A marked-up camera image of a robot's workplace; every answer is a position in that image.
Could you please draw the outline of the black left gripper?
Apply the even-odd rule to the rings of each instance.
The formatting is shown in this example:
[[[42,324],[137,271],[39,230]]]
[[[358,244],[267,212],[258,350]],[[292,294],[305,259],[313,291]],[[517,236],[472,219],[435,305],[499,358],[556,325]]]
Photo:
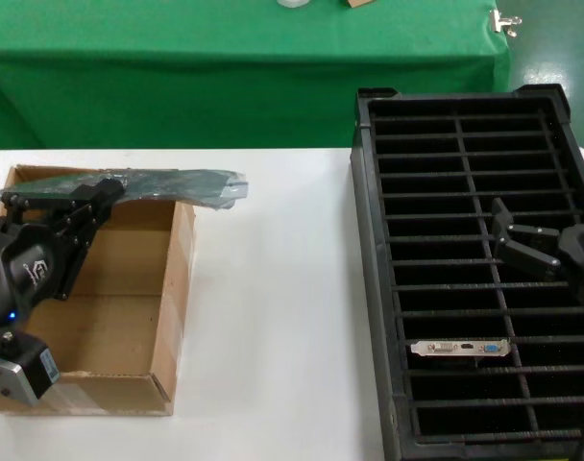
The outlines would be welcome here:
[[[121,181],[103,179],[67,194],[2,194],[12,223],[0,217],[0,327],[27,322],[35,307],[54,295],[60,301],[69,297],[97,231],[124,193]],[[63,216],[57,236],[64,270],[53,231],[43,224],[24,223],[32,215]]]

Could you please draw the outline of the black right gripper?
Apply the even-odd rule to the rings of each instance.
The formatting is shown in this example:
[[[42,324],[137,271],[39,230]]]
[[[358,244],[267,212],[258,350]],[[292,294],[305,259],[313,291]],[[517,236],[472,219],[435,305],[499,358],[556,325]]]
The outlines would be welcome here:
[[[554,279],[560,271],[560,261],[526,245],[556,245],[559,231],[516,224],[501,198],[493,200],[492,213],[495,256],[536,279]],[[558,255],[566,281],[584,307],[584,224],[562,230]]]

